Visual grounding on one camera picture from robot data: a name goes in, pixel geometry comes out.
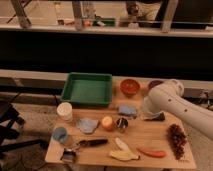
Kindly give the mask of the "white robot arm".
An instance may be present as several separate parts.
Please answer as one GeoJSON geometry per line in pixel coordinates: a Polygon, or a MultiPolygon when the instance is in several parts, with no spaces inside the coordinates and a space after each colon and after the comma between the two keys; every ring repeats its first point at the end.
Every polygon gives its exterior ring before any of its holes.
{"type": "Polygon", "coordinates": [[[153,119],[161,112],[169,112],[213,140],[213,111],[182,98],[183,84],[170,79],[154,86],[143,99],[143,114],[153,119]]]}

